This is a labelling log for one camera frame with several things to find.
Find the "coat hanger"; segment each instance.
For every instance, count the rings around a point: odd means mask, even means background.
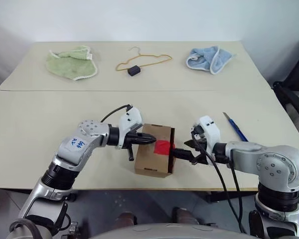
[[[119,69],[119,66],[121,66],[121,65],[127,65],[130,61],[132,61],[132,60],[134,60],[134,59],[136,59],[136,58],[139,58],[139,57],[141,57],[141,56],[150,56],[150,57],[156,57],[156,58],[159,58],[159,57],[161,57],[161,56],[166,56],[166,57],[168,57],[168,59],[166,59],[166,60],[162,60],[162,61],[158,61],[158,62],[154,62],[154,63],[149,63],[149,64],[140,65],[139,67],[155,65],[155,64],[159,64],[159,63],[162,63],[162,62],[169,61],[169,60],[173,59],[171,56],[169,56],[169,55],[165,55],[165,54],[162,54],[162,55],[159,55],[159,56],[155,56],[155,55],[147,55],[147,54],[141,54],[141,53],[140,53],[141,49],[140,49],[138,46],[133,46],[132,48],[129,49],[129,51],[132,50],[133,48],[137,48],[137,49],[138,49],[138,55],[135,56],[135,57],[130,58],[129,60],[127,60],[127,62],[122,62],[122,63],[118,64],[118,65],[116,66],[116,68],[115,68],[116,71],[124,71],[124,70],[128,70],[129,67],[128,67],[128,68]]]

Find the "green towel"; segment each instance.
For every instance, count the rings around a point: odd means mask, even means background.
[[[88,46],[79,46],[71,51],[53,53],[46,59],[49,72],[74,81],[95,76],[98,72]]]

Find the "white wall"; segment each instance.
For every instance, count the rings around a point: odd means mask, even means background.
[[[299,58],[299,0],[0,0],[0,82],[31,42],[99,40],[241,40],[283,80]]]

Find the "table surface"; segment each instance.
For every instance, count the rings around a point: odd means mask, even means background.
[[[61,52],[79,45],[91,47],[98,74],[92,78],[73,81],[49,73],[45,60],[49,50]],[[189,69],[185,60],[192,48],[218,45],[236,54],[218,75]],[[127,71],[115,67],[137,55],[169,54],[171,61],[142,67],[131,77]],[[129,65],[152,63],[155,58],[142,57]],[[267,81],[239,41],[234,42],[39,42],[32,45],[22,62],[1,84],[5,91],[263,91],[269,90]]]
[[[133,104],[146,123],[175,127],[175,146],[190,139],[190,128],[209,115],[221,131],[222,142],[239,140],[223,116],[227,112],[249,141],[266,146],[286,144],[299,149],[299,133],[272,91],[240,92],[7,92],[0,91],[0,188],[32,188],[54,152],[81,120],[100,120],[122,104]],[[116,113],[107,119],[116,124]],[[230,190],[230,170],[220,165]],[[256,190],[258,177],[237,172],[242,190]],[[174,173],[154,178],[134,173],[126,150],[95,149],[77,177],[75,189],[222,190],[212,166],[177,159]]]

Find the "red object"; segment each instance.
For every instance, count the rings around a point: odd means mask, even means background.
[[[170,142],[167,140],[157,140],[154,147],[154,153],[161,155],[169,155]]]

